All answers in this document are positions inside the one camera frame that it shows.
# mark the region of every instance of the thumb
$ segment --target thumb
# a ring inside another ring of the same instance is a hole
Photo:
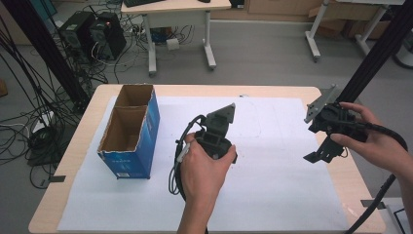
[[[341,134],[332,134],[330,138],[334,140],[336,143],[341,144],[345,147],[351,148],[356,152],[360,152],[363,149],[363,142],[355,140],[349,136],[341,135]]]
[[[219,159],[219,161],[223,161],[223,164],[225,164],[229,168],[232,162],[234,161],[236,155],[237,155],[236,146],[235,144],[233,144],[228,149],[228,152],[222,158]]]

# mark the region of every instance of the hand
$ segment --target hand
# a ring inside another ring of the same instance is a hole
[[[180,166],[186,205],[178,233],[204,234],[219,190],[236,157],[236,147],[232,145],[226,155],[213,160],[194,139],[194,134],[185,141],[191,146]]]
[[[382,125],[367,107],[348,102],[340,102],[340,105],[359,113],[361,116],[360,122]],[[390,136],[376,131],[366,131],[366,133],[368,134],[366,142],[360,142],[339,134],[332,134],[330,137],[337,143],[353,149],[368,162],[392,173],[397,173],[406,157],[410,157],[406,150]]]

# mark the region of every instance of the wooden cabinet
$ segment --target wooden cabinet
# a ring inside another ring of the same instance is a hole
[[[313,21],[310,10],[321,5],[322,0],[245,0],[243,9],[212,12],[215,20],[279,20]]]

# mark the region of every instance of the blue cardboard box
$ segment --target blue cardboard box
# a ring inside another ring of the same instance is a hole
[[[150,178],[160,114],[152,85],[124,85],[97,154],[117,178]]]

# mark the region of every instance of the desk foot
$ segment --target desk foot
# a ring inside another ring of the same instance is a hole
[[[212,48],[210,47],[210,44],[206,45],[206,39],[203,39],[203,41],[204,41],[204,49],[206,50],[207,63],[209,65],[209,68],[213,70],[216,67],[216,62],[215,62],[215,58],[213,57]]]
[[[317,62],[317,60],[321,57],[321,54],[319,53],[319,48],[317,47],[316,41],[313,37],[310,37],[310,31],[306,31],[306,39],[309,43],[311,52],[313,53],[313,60],[314,62]]]
[[[370,48],[367,46],[364,40],[361,39],[360,34],[356,34],[356,42],[357,44],[361,47],[361,50],[364,52],[364,55],[367,56],[368,53],[370,52]]]
[[[156,73],[156,50],[155,43],[152,45],[153,50],[148,50],[149,56],[149,76],[153,76]]]

